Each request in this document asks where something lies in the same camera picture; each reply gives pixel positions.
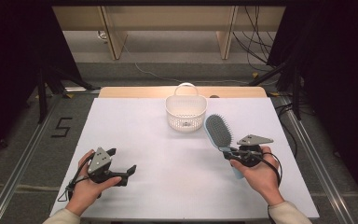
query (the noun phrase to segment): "white tabletop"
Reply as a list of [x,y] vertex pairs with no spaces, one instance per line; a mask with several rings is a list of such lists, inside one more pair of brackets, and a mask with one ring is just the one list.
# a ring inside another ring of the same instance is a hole
[[[280,159],[282,196],[307,217],[319,217],[269,98],[208,99],[206,118],[223,116],[233,147],[247,134],[272,138]],[[203,128],[179,133],[167,123],[165,99],[95,99],[58,196],[90,149],[115,147],[110,170],[137,165],[127,187],[103,192],[83,217],[109,220],[216,221],[267,218],[267,204],[237,179]],[[54,214],[67,203],[56,202]]]

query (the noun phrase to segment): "hand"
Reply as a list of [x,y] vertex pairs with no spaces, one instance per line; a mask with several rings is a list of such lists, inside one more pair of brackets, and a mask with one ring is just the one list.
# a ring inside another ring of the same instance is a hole
[[[78,165],[80,166],[88,156],[90,156],[94,150],[90,150],[87,154],[80,159]],[[81,169],[79,176],[88,176],[87,170],[89,169],[89,164],[85,164]],[[86,179],[80,181],[76,184],[74,194],[72,195],[72,199],[66,205],[66,209],[75,213],[78,216],[81,216],[86,209],[91,206],[95,200],[97,200],[98,195],[102,193],[105,189],[109,189],[113,187],[118,182],[120,182],[121,177],[113,177],[101,184],[97,184],[93,182],[91,179]]]
[[[271,153],[269,147],[261,147],[261,150],[263,153]],[[278,169],[279,163],[270,154],[264,154],[263,159]],[[235,160],[230,160],[230,163],[245,176],[252,189],[260,193],[269,205],[284,202],[284,198],[279,192],[277,176],[264,162],[260,162],[254,167],[246,167]]]

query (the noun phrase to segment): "gray floor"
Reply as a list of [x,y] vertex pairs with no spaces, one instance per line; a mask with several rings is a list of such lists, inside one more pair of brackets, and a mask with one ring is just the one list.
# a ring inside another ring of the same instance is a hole
[[[248,55],[234,40],[229,59],[221,60],[214,33],[210,32],[132,32],[127,38],[127,49],[118,61],[110,58],[106,44],[97,37],[96,32],[65,32],[65,36],[82,77],[95,86],[177,85],[178,81],[191,81],[200,86],[238,86],[251,81],[252,73],[264,73],[252,66],[270,69],[255,58],[251,57],[248,61]],[[269,41],[269,37],[264,37],[266,42]],[[253,50],[263,56],[259,46],[253,44]],[[266,91],[275,91],[275,80],[276,77],[266,81],[263,85]],[[75,86],[71,82],[64,83],[66,86]],[[29,98],[29,107],[23,109],[13,124],[6,138],[8,147],[0,148],[0,192],[37,128],[38,102],[35,97],[36,93]],[[71,97],[48,98],[49,105],[55,107],[51,108],[46,129],[8,201],[0,223],[41,223],[48,217],[95,97],[98,97],[95,93],[76,93]],[[282,105],[282,97],[273,97],[271,101],[276,106]],[[352,223],[358,223],[358,187],[341,159],[334,155],[334,146],[317,116],[306,104],[307,99],[303,98],[302,102],[302,124],[348,206]],[[72,118],[62,122],[62,126],[71,129],[66,137],[54,138],[52,135],[64,132],[56,130],[60,118]],[[320,212],[321,217],[312,220],[312,223],[340,223],[288,114],[282,116],[282,122],[295,135],[298,144],[297,164]],[[295,142],[289,134],[287,138],[294,149]],[[108,222],[83,220],[82,223]],[[257,220],[246,223],[269,222]]]

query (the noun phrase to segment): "basket handle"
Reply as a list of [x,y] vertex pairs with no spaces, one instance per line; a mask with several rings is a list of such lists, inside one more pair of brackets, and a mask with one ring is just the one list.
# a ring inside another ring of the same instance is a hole
[[189,83],[189,82],[184,82],[184,83],[180,84],[179,86],[177,86],[176,89],[175,89],[174,95],[176,95],[176,91],[177,91],[179,88],[184,87],[184,86],[193,87],[193,88],[196,90],[197,95],[199,95],[199,90],[197,89],[197,87],[194,86],[193,84]]

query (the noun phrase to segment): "white sleeve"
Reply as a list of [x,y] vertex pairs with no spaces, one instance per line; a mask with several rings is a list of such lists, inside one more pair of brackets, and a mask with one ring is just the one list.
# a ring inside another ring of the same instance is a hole
[[290,202],[279,203],[268,208],[269,215],[276,224],[310,224],[310,220],[304,216],[294,204]]
[[59,210],[54,216],[49,217],[43,224],[79,224],[80,217],[67,209]]

